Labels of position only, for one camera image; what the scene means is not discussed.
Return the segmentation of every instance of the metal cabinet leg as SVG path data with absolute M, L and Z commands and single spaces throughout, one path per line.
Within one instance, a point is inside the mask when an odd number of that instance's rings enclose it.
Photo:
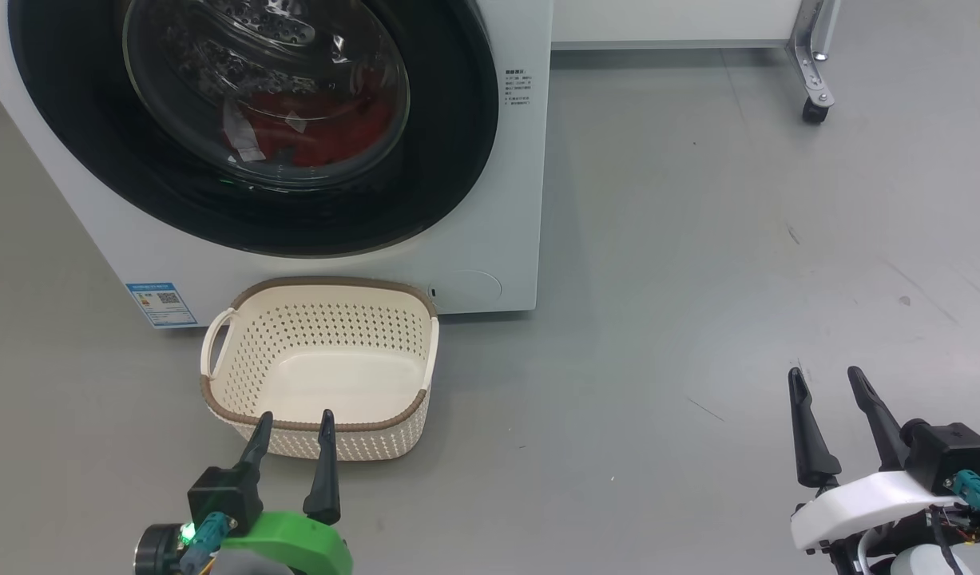
M 812 31 L 812 58 L 815 61 L 825 61 L 830 55 L 830 38 L 834 33 L 840 8 L 840 0 L 824 0 L 823 9 L 815 20 L 815 30 Z
M 836 0 L 803 0 L 799 8 L 799 17 L 796 18 L 796 26 L 792 30 L 792 39 L 788 41 L 787 46 L 792 65 L 806 85 L 808 99 L 803 108 L 803 120 L 810 124 L 821 124 L 827 119 L 830 106 L 834 105 L 834 96 L 830 94 L 824 77 L 819 73 L 818 61 L 812 49 L 814 33 L 818 30 L 821 18 L 829 18 L 825 29 L 827 32 L 823 36 L 823 41 L 829 44 L 836 8 L 833 4 L 836 4 Z M 826 52 L 821 52 L 821 55 L 824 56 L 822 59 L 826 59 Z

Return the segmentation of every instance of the white cabinet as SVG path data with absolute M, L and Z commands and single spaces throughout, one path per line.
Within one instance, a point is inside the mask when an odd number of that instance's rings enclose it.
M 554 0 L 554 48 L 784 45 L 799 0 Z M 585 43 L 597 46 L 585 46 Z

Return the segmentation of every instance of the scuff mark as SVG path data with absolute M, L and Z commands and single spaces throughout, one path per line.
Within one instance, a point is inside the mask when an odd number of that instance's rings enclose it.
M 712 412 L 712 411 L 710 411 L 709 409 L 706 409 L 706 408 L 705 408 L 705 407 L 703 407 L 702 405 L 699 405 L 699 404 L 698 404 L 698 403 L 696 403 L 696 401 L 695 401 L 694 399 L 692 399 L 691 397 L 687 397 L 687 396 L 686 396 L 686 397 L 684 397 L 684 399 L 687 399 L 687 400 L 689 400 L 689 401 L 691 401 L 691 402 L 692 402 L 692 403 L 693 403 L 693 404 L 694 404 L 694 405 L 695 405 L 696 407 L 698 407 L 699 409 L 702 409 L 703 411 L 705 411 L 705 412 L 706 412 L 706 414 L 710 414 L 710 415 L 712 415 L 712 416 L 715 416 L 715 418 L 717 418 L 717 419 L 719 419 L 719 420 L 720 420 L 721 422 L 724 422 L 724 418 L 721 418 L 721 417 L 720 417 L 719 415 L 717 415 L 717 414 L 713 414 L 713 412 Z
M 788 226 L 788 235 L 792 237 L 792 240 L 794 240 L 797 245 L 803 244 L 801 241 L 799 241 L 799 236 L 796 235 L 796 229 L 793 228 L 791 224 L 785 225 Z
M 923 295 L 924 298 L 926 298 L 927 302 L 934 305 L 934 307 L 937 308 L 940 313 L 943 313 L 943 316 L 947 317 L 947 319 L 949 319 L 951 323 L 953 323 L 954 325 L 958 325 L 958 327 L 962 326 L 960 323 L 958 323 L 956 319 L 954 319 L 954 316 L 951 313 L 947 312 L 946 309 L 943 309 L 942 305 L 936 303 L 934 301 L 934 298 L 929 297 L 929 295 L 926 293 L 925 290 L 923 290 L 923 287 L 921 287 L 921 285 L 917 284 L 916 281 L 914 281 L 909 276 L 905 276 L 905 272 L 899 270 L 898 266 L 895 266 L 894 263 L 891 262 L 891 260 L 880 258 L 880 261 L 883 262 L 885 266 L 888 266 L 890 269 L 895 270 L 895 273 L 898 274 L 898 276 L 901 276 L 905 281 L 908 281 L 908 283 L 912 285 L 913 288 L 916 288 L 916 291 L 919 291 L 920 294 Z
M 973 290 L 975 290 L 980 295 L 979 285 L 973 284 L 972 280 L 969 280 L 968 277 L 965 277 L 964 273 L 958 272 L 958 269 L 955 266 L 950 266 L 950 269 L 953 269 L 954 273 L 957 273 L 958 276 L 962 278 L 962 280 L 965 280 L 966 284 L 969 284 L 969 288 L 973 288 Z

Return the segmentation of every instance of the energy label sticker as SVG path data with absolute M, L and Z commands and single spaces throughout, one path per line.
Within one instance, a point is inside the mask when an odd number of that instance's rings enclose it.
M 198 322 L 173 284 L 127 284 L 153 327 L 183 327 Z

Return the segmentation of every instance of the laundry basket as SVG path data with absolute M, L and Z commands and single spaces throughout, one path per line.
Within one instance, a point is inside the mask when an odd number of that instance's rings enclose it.
M 216 365 L 212 351 L 228 325 Z M 337 458 L 392 459 L 423 434 L 439 323 L 406 285 L 343 277 L 270 280 L 238 295 L 202 342 L 202 396 L 248 439 L 273 412 L 272 454 L 319 457 L 324 409 Z

